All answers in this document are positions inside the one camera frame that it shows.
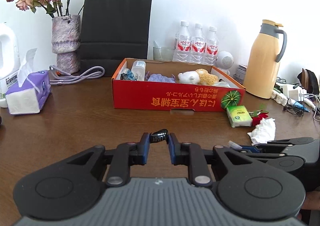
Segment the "white robot figurine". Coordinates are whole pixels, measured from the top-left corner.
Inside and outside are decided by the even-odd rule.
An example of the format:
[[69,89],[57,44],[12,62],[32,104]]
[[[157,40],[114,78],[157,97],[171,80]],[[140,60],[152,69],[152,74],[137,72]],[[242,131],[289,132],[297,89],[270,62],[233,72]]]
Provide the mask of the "white robot figurine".
[[224,73],[230,75],[229,69],[234,64],[234,58],[232,54],[228,51],[219,51],[217,53],[217,60],[215,66],[223,71]]

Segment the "eyeglasses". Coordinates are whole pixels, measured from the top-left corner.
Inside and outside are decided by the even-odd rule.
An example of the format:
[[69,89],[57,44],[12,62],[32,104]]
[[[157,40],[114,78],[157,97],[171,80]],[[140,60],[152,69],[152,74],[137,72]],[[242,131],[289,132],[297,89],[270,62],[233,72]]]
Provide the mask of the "eyeglasses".
[[277,82],[277,83],[280,83],[280,84],[286,84],[286,80],[283,79],[283,78],[280,78],[280,77],[277,77],[277,78],[276,78],[276,82]]

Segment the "left water bottle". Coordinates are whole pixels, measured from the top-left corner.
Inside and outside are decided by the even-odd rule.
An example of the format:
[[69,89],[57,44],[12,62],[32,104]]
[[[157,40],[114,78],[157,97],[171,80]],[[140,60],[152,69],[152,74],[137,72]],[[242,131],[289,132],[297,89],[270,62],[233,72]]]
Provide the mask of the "left water bottle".
[[189,32],[189,22],[181,21],[180,29],[175,38],[174,62],[189,62],[191,50],[191,36]]

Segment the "small black packet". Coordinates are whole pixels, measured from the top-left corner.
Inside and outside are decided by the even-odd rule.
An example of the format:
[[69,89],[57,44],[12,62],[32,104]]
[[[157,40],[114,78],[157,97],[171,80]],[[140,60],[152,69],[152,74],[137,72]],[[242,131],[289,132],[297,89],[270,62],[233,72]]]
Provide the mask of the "small black packet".
[[158,143],[161,141],[168,141],[169,132],[167,129],[161,129],[157,132],[150,134],[149,143]]

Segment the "clear torn wrapper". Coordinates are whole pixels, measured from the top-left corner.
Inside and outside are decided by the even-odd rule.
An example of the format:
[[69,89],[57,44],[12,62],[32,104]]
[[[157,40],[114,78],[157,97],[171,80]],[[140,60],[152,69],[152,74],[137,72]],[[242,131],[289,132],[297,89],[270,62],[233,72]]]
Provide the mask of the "clear torn wrapper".
[[237,149],[237,150],[242,149],[242,146],[238,145],[237,143],[235,143],[233,141],[228,142],[228,147],[232,148],[232,149]]

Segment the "green tissue packet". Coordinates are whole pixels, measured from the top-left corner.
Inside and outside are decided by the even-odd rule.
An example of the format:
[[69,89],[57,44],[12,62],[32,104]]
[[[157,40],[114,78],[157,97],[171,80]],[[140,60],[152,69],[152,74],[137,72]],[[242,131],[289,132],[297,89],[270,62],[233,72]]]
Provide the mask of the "green tissue packet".
[[252,125],[253,120],[245,106],[228,106],[226,113],[232,128]]

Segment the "yellow white plush toy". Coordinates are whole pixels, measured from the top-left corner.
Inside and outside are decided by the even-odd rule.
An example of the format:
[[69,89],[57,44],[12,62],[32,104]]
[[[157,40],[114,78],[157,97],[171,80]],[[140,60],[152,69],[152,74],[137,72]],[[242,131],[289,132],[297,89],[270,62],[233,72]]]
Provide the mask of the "yellow white plush toy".
[[213,86],[219,81],[218,76],[208,73],[205,69],[186,71],[178,74],[178,80],[183,84]]

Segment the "brown pink cloth pile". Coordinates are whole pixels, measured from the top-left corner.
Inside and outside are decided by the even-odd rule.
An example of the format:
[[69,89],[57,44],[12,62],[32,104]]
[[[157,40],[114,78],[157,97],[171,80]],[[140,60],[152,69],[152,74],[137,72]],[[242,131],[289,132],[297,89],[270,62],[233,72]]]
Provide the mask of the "brown pink cloth pile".
[[297,78],[309,94],[319,95],[319,85],[315,73],[308,69],[302,69]]

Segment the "purple knit pouch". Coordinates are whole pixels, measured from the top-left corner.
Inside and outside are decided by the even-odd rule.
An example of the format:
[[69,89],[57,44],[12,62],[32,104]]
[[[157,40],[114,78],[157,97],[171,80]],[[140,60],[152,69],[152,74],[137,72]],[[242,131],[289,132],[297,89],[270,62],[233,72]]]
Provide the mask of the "purple knit pouch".
[[151,74],[148,81],[149,82],[162,82],[162,83],[175,83],[175,78],[163,76],[161,74]]

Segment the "yellow thermos jug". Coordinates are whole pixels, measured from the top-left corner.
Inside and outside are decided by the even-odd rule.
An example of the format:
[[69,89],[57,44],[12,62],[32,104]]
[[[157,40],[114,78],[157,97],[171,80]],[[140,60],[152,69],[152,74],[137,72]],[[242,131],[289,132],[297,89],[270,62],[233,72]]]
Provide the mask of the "yellow thermos jug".
[[286,49],[287,34],[282,27],[274,21],[263,20],[251,48],[243,86],[248,93],[262,99],[271,98]]

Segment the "white cotton swab container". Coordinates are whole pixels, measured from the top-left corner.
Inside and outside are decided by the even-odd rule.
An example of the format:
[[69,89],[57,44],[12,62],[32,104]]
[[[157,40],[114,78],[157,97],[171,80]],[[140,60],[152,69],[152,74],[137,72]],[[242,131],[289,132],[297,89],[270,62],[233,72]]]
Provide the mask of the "white cotton swab container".
[[141,60],[134,61],[131,71],[135,76],[137,81],[144,81],[145,80],[145,69],[146,69],[146,62]]

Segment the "blue patterned cloth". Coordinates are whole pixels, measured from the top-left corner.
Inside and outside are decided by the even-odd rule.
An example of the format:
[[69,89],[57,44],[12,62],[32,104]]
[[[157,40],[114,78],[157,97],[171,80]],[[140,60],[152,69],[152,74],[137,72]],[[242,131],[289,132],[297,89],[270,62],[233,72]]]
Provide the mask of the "blue patterned cloth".
[[120,74],[120,79],[125,81],[136,81],[135,74],[128,68],[124,69],[123,72]]

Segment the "iridescent plastic bag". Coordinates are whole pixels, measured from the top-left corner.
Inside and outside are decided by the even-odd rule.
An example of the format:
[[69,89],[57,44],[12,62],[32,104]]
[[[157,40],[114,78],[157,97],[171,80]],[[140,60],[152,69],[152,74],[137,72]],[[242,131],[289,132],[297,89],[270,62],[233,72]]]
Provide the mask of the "iridescent plastic bag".
[[223,88],[230,88],[231,86],[225,82],[225,81],[220,81],[220,82],[216,82],[213,84],[213,87],[223,87]]

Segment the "glass cup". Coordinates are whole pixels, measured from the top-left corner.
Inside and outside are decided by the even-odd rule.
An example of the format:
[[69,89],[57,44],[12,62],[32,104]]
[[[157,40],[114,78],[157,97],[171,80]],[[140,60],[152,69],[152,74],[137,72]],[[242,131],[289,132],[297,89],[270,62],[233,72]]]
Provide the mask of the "glass cup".
[[159,46],[153,41],[153,60],[172,62],[174,56],[174,48]]

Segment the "red cardboard box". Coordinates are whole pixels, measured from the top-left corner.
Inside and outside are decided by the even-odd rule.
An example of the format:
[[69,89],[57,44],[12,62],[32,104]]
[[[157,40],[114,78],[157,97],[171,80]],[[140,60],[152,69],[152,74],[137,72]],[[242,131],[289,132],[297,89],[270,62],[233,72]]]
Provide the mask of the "red cardboard box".
[[[134,58],[125,58],[112,76],[114,108],[141,110],[187,109],[196,112],[223,112],[228,105],[241,105],[245,88],[229,75],[209,65],[181,62],[161,62],[145,60],[148,74],[174,76],[175,83],[128,81],[120,75],[131,69]],[[229,87],[214,87],[197,84],[181,84],[178,74],[186,71],[205,69],[229,84]]]

